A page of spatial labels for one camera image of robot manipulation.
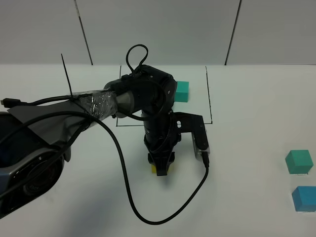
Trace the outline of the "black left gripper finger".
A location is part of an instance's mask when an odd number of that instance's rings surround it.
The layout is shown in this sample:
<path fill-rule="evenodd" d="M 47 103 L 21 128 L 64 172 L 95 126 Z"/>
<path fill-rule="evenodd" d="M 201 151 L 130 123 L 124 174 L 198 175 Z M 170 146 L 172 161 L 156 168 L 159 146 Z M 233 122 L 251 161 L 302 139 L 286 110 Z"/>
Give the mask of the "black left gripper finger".
<path fill-rule="evenodd" d="M 175 152 L 148 153 L 148 162 L 157 169 L 157 176 L 166 176 L 167 170 L 175 160 Z"/>

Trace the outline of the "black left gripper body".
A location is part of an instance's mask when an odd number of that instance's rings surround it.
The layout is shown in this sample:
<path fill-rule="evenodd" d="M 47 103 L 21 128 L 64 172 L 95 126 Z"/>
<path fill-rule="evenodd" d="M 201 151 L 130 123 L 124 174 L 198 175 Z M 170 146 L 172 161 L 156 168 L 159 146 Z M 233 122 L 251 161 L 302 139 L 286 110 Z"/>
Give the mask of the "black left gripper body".
<path fill-rule="evenodd" d="M 175 157 L 173 148 L 181 141 L 181 134 L 172 109 L 154 120 L 145 121 L 144 129 L 148 158 Z"/>

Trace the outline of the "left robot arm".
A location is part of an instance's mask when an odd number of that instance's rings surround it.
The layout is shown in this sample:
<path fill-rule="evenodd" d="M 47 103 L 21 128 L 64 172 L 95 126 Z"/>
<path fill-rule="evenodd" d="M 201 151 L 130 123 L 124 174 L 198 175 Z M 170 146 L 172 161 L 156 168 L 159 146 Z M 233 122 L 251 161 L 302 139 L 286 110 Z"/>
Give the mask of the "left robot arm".
<path fill-rule="evenodd" d="M 172 111 L 177 82 L 147 65 L 101 90 L 32 103 L 3 99 L 0 115 L 0 215 L 5 217 L 50 190 L 71 158 L 71 145 L 108 117 L 142 121 L 149 163 L 164 176 L 181 139 Z"/>

